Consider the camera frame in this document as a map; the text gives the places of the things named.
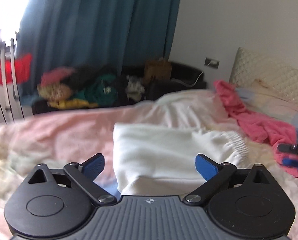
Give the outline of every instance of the pink towel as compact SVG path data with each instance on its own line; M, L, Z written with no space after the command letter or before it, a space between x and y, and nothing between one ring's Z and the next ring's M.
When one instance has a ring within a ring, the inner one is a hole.
M284 158L298 160L298 155L282 153L277 149L279 143L296 143L297 134L294 126L248 110L235 92L233 85L218 80L214 82L214 86L229 116L237 120L239 126L253 141L269 143L273 147L275 160L279 164L282 164ZM282 167L289 174L298 177L297 168Z
M40 85L45 87L47 85L51 85L53 83L59 82L67 76L70 76L74 72L73 68L69 67L58 67L54 70L46 72L41 77Z

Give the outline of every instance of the blue curtain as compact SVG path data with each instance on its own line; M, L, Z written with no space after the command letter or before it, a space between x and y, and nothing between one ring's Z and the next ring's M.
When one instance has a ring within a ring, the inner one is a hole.
M30 0L17 56L31 53L30 80L20 86L31 104L41 76L59 66L141 65L169 57L180 0Z

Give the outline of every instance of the metal screw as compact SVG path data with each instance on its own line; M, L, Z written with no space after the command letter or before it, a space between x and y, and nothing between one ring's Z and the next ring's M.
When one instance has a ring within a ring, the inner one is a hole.
M111 195L102 195L98 198L101 203L110 203L114 201L114 196Z
M188 195L186 197L186 201L189 203L197 203L201 200L201 197L199 195Z

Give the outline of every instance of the red cloth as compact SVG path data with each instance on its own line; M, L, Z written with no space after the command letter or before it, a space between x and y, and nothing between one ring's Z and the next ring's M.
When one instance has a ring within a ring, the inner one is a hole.
M21 84L29 80L31 60L32 60L32 56L30 53L24 55L22 58L18 58L15 60L15 73L16 73L17 84ZM6 68L7 84L12 83L10 60L6 60L5 68ZM2 85L1 62L0 62L0 85Z
M279 164L282 164L283 158L298 160L298 155L282 153L277 149L279 143L295 144L297 142L294 126L248 110L235 92L233 85L218 80L214 82L214 86L229 116L237 120L238 125L253 141L269 143L273 147L274 158ZM298 177L297 168L282 167L289 174Z
M44 73L41 77L40 85L45 87L47 85L51 85L53 83L59 82L67 76L70 76L74 72L73 68L68 67L58 67L54 70L51 70L47 73Z

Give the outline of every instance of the pile of clothes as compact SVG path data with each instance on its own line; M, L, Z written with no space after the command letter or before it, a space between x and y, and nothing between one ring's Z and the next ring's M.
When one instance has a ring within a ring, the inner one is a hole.
M61 110L129 105L140 101L145 92L138 81L117 76L108 65L58 67L44 73L37 90L49 106Z

